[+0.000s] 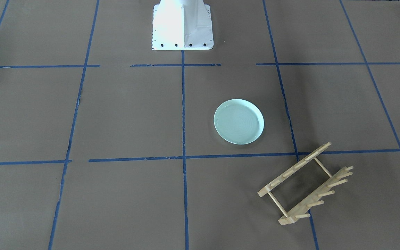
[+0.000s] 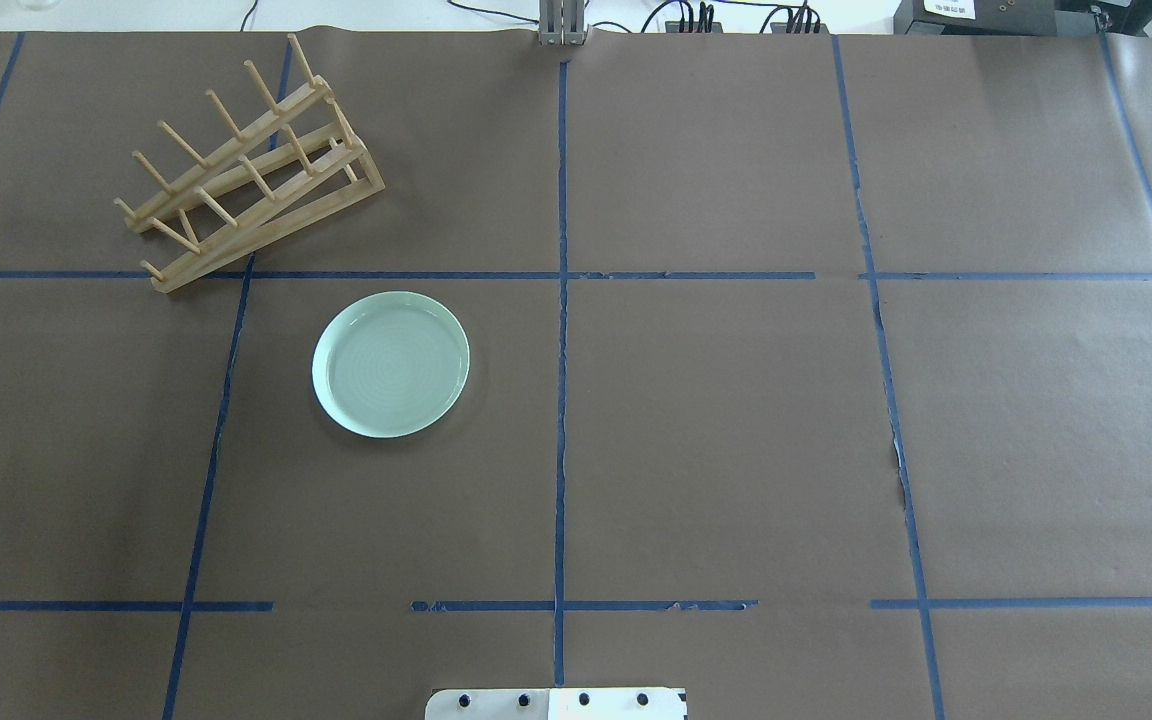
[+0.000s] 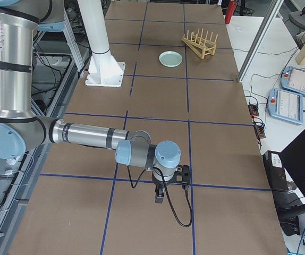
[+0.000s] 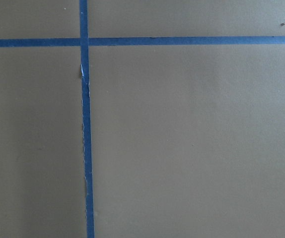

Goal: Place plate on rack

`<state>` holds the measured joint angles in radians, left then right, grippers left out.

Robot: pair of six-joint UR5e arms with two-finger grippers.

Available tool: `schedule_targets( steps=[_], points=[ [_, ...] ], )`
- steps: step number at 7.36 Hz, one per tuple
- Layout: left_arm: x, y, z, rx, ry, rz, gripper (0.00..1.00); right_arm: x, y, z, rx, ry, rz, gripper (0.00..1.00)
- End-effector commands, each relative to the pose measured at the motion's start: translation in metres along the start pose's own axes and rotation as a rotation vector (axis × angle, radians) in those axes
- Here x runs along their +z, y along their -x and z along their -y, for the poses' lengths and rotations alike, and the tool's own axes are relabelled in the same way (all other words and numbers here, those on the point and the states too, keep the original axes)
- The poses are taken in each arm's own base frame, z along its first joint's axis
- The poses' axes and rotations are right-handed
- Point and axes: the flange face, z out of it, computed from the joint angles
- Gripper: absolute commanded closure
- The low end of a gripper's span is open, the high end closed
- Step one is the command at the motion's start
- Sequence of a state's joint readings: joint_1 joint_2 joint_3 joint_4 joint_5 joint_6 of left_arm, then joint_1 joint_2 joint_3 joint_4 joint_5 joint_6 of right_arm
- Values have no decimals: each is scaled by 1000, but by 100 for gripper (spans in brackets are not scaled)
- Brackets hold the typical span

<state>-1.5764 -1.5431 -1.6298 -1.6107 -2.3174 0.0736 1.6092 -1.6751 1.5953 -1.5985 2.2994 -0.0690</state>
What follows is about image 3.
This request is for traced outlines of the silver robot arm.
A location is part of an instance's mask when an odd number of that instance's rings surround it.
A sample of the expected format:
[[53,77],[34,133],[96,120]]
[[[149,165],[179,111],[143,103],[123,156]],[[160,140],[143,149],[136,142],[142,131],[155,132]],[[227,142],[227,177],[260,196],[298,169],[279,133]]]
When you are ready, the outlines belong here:
[[117,163],[152,171],[155,201],[161,203],[180,166],[175,142],[154,145],[145,131],[67,123],[31,110],[33,33],[64,27],[63,1],[0,1],[0,158],[62,142],[114,150]]

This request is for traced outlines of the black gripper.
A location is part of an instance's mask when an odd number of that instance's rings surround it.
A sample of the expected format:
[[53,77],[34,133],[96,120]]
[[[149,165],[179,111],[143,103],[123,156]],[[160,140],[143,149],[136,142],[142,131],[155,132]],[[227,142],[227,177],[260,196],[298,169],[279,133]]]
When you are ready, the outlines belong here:
[[152,182],[155,184],[155,203],[163,203],[167,182],[160,181],[155,177],[152,177]]

